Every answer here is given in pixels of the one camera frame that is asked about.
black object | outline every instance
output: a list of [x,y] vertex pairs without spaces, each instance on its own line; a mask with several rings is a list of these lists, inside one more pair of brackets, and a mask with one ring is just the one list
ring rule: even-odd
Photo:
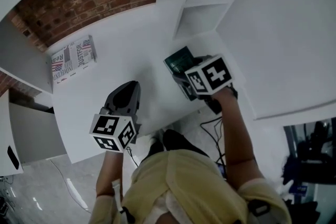
[[314,131],[307,135],[305,125],[304,141],[298,141],[296,130],[293,126],[286,126],[290,156],[284,166],[284,181],[286,184],[291,179],[298,185],[300,182],[316,184],[336,184],[336,156],[322,153],[325,142],[332,141],[335,147],[335,120],[332,119],[333,136],[328,137],[329,124],[324,125],[318,121]]
[[124,83],[109,94],[99,114],[132,117],[136,134],[138,134],[141,124],[136,123],[138,119],[136,112],[140,106],[140,95],[141,87],[137,81]]
[[321,213],[316,211],[318,203],[316,201],[305,204],[292,205],[291,201],[285,201],[293,224],[315,224]]
[[[176,53],[170,55],[164,60],[165,65],[168,67],[171,74],[177,75],[184,74],[185,71],[196,65],[197,60],[191,54],[187,46],[183,47]],[[191,90],[183,84],[179,84],[183,94],[190,100],[196,99],[195,95],[192,95]]]
[[0,216],[5,216],[8,211],[8,206],[6,205],[5,198],[0,197]]
[[[172,57],[168,57],[167,59],[165,59],[165,63],[167,64],[167,61]],[[182,88],[183,92],[187,95],[187,97],[189,98],[189,100],[195,100],[196,98],[199,100],[204,100],[204,102],[206,103],[206,105],[215,113],[215,114],[219,114],[222,111],[221,105],[217,100],[213,100],[211,98],[211,96],[209,95],[198,95],[195,91],[194,88],[190,85],[189,79],[187,78],[186,74],[184,73],[185,71],[187,71],[188,69],[199,65],[201,62],[207,60],[211,58],[210,55],[207,56],[202,56],[202,57],[194,57],[191,61],[190,58],[187,58],[187,64],[186,65],[182,65],[182,60],[180,59],[179,61],[179,72],[174,72],[172,71],[172,69],[170,69],[173,73],[173,79],[174,81]],[[231,84],[229,86],[229,88],[232,90],[234,96],[238,99],[238,92],[233,88],[233,85]]]
[[7,154],[8,154],[8,156],[9,156],[10,160],[12,161],[12,163],[13,163],[15,169],[18,170],[19,167],[20,167],[20,163],[19,163],[19,161],[17,160],[17,157],[15,156],[15,154],[14,154],[14,152],[13,152],[13,150],[12,150],[12,148],[11,148],[10,146],[9,146],[8,149],[7,149]]
[[123,209],[123,211],[121,211],[120,213],[121,214],[124,213],[124,212],[126,213],[127,222],[131,223],[131,224],[135,223],[135,218],[131,215],[131,213],[128,211],[128,209],[125,206],[123,206],[122,209]]
[[161,142],[156,142],[151,145],[148,155],[142,160],[142,162],[156,153],[164,152],[164,147],[167,151],[189,150],[208,157],[204,151],[194,146],[184,137],[184,135],[177,131],[168,129],[164,132],[162,139],[163,144]]

black cable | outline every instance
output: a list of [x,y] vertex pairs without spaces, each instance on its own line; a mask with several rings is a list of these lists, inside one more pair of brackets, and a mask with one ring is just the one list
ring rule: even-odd
[[14,175],[12,175],[12,183],[9,183],[9,182],[6,181],[6,180],[4,180],[4,182],[7,183],[7,184],[10,184],[10,185],[11,185],[11,184],[14,182]]
[[218,163],[218,161],[221,159],[221,158],[223,158],[225,156],[225,153],[223,153],[218,159],[217,159],[217,163]]
[[201,123],[199,126],[212,138],[212,140],[215,142],[215,144],[216,144],[216,148],[217,148],[217,150],[218,150],[218,153],[219,153],[219,159],[218,160],[220,160],[220,162],[222,163],[222,165],[223,165],[223,167],[225,167],[225,164],[224,164],[224,161],[223,161],[223,156],[225,155],[225,154],[222,154],[222,151],[221,151],[221,149],[219,148],[219,140],[221,139],[221,137],[222,137],[222,121],[219,121],[219,122],[221,122],[221,127],[220,127],[220,136],[218,136],[218,134],[217,134],[217,130],[216,130],[216,126],[219,124],[219,122],[217,122],[216,123],[216,125],[215,125],[215,133],[216,133],[216,135],[217,135],[217,138],[218,138],[218,140],[216,140],[214,137],[213,137],[213,135],[210,133],[210,132],[208,132],[208,130],[207,129],[205,129],[204,127],[203,127],[203,125],[205,125],[205,124],[209,124],[209,123],[212,123],[212,122],[215,122],[215,121],[218,121],[218,120],[220,120],[222,117],[218,117],[218,118],[216,118],[216,119],[214,119],[214,120],[211,120],[211,121],[207,121],[207,122],[203,122],[203,123]]
[[217,136],[217,141],[219,141],[219,139],[221,139],[221,136],[222,136],[222,134],[220,134],[220,136],[218,136],[218,133],[217,133],[217,130],[216,130],[217,125],[219,125],[221,122],[222,122],[222,120],[218,121],[214,126],[215,133],[216,133],[216,136]]
[[304,139],[307,142],[307,129],[306,129],[306,124],[303,125],[303,131],[304,131]]
[[85,209],[79,202],[77,202],[77,201],[75,200],[75,198],[73,198],[73,196],[72,196],[72,194],[71,194],[71,192],[70,192],[70,189],[69,189],[69,187],[68,187],[68,184],[67,184],[67,182],[65,181],[64,176],[63,176],[61,170],[56,166],[56,164],[54,164],[54,162],[53,162],[52,160],[50,160],[50,161],[51,161],[51,163],[56,167],[56,169],[59,171],[59,173],[61,174],[61,176],[62,176],[62,178],[63,178],[63,181],[64,181],[64,183],[65,183],[65,185],[66,185],[66,187],[67,187],[68,193],[70,194],[71,198],[76,202],[76,204],[78,204],[78,205],[80,206],[81,209],[83,209],[85,212],[87,212],[87,213],[89,213],[89,214],[92,214],[92,212],[90,212],[89,210],[86,210],[86,209]]
[[131,156],[132,160],[134,161],[135,165],[138,167],[138,164],[135,162],[134,158],[133,158],[133,154],[132,154],[132,149],[128,146],[126,148],[128,154]]

wall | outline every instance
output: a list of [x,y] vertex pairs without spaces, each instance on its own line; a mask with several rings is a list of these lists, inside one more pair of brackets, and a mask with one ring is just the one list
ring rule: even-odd
[[[255,118],[336,100],[334,5],[335,0],[235,0],[217,32],[246,78]],[[334,110],[327,118],[335,115]]]

floor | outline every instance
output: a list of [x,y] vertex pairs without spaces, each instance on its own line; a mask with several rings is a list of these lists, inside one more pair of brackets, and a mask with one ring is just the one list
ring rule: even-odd
[[[242,113],[245,121],[248,121],[247,126],[259,167],[265,177],[276,184],[288,154],[285,134],[281,128],[254,126],[249,122],[250,118],[246,117],[244,107]],[[174,123],[173,126],[213,160],[217,160],[218,151],[213,140],[199,127],[200,123],[216,117],[205,107]],[[212,134],[215,134],[214,124],[206,126]],[[136,145],[131,145],[136,162],[140,162],[148,153],[148,141],[149,136],[144,136],[137,140]],[[135,165],[127,153],[124,156],[123,185],[126,192]],[[12,177],[8,177],[9,183],[0,183],[0,189],[10,201],[19,219],[18,223],[87,223],[95,202],[95,185],[102,160],[103,154],[75,164],[71,164],[67,155],[38,161],[25,166],[24,173],[15,175],[11,185],[9,183],[12,182]]]

